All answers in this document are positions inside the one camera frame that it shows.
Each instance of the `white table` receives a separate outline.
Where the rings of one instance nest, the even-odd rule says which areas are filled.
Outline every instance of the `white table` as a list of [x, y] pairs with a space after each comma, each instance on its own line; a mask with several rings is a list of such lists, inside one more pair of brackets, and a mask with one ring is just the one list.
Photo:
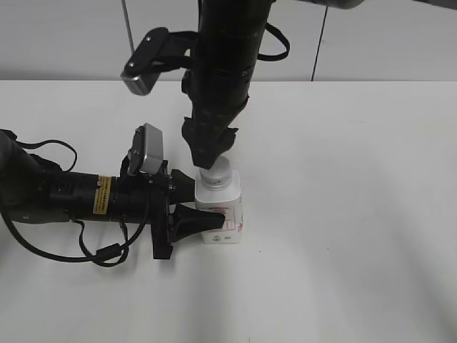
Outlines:
[[[229, 156], [243, 183], [241, 244], [176, 245], [151, 260], [145, 230], [124, 265], [36, 257], [0, 224], [0, 342], [455, 342], [457, 83], [254, 83]], [[190, 102], [120, 82], [0, 82], [0, 126], [63, 139], [76, 171], [117, 175], [134, 129], [164, 131], [174, 167]], [[44, 147], [67, 166], [71, 154]], [[18, 225], [79, 255], [72, 224]], [[90, 249], [120, 240], [89, 222]]]

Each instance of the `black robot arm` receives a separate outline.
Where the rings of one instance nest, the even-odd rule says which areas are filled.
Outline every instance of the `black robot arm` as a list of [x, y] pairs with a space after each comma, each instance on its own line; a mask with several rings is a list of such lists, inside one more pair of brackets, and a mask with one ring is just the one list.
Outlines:
[[[364, 0], [300, 0], [313, 4], [352, 9]], [[416, 0], [457, 9], [455, 0]], [[230, 123], [244, 109], [258, 59], [278, 61], [290, 49], [286, 37], [267, 23], [274, 0], [199, 0], [198, 32], [169, 33], [165, 28], [150, 31], [126, 63], [122, 79], [135, 94], [148, 94], [161, 72], [188, 69], [182, 92], [192, 102], [182, 136], [194, 165], [210, 168], [229, 150], [237, 129]], [[278, 56], [259, 53], [264, 31], [286, 47]]]
[[[180, 204], [194, 201], [194, 181], [176, 169], [168, 174], [167, 161], [162, 158], [161, 132], [151, 125], [144, 124], [136, 130], [119, 177], [62, 171], [58, 164], [24, 150], [41, 145], [21, 143], [10, 131], [0, 130], [0, 212], [16, 240], [42, 257], [112, 267], [125, 260], [129, 246], [150, 224], [154, 259], [170, 259], [174, 242], [224, 223], [222, 214]], [[176, 205], [173, 213], [171, 205]], [[119, 222], [125, 243], [90, 253], [83, 242], [84, 220]], [[43, 252], [28, 243], [13, 224], [70, 221], [81, 225], [79, 245], [84, 257]], [[126, 223], [139, 225], [130, 238]], [[120, 260], [107, 262], [114, 257]]]

